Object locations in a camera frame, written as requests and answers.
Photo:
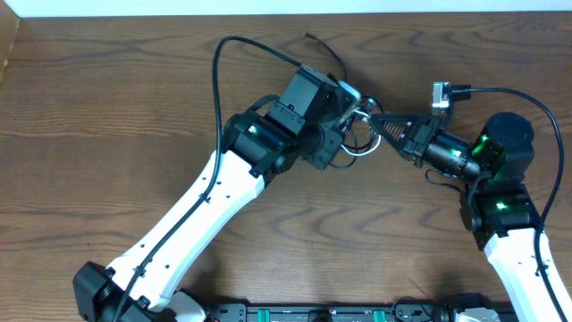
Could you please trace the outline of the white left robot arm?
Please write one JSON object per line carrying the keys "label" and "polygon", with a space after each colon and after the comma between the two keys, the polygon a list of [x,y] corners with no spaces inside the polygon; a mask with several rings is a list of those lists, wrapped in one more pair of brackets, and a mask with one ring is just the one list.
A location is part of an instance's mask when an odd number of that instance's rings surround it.
{"label": "white left robot arm", "polygon": [[272,179],[300,158],[325,169],[345,139],[360,93],[299,67],[280,96],[261,97],[223,129],[221,148],[137,244],[104,267],[86,263],[72,285],[86,321],[205,321],[178,285],[206,246]]}

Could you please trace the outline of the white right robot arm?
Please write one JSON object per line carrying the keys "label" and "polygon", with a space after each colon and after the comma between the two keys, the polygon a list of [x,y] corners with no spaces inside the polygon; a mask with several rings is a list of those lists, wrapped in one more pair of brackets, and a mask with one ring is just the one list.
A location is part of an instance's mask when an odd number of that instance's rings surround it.
{"label": "white right robot arm", "polygon": [[491,116],[474,142],[445,131],[438,116],[374,114],[374,128],[407,161],[460,179],[460,215],[505,287],[521,321],[571,319],[541,216],[523,183],[534,159],[530,122]]}

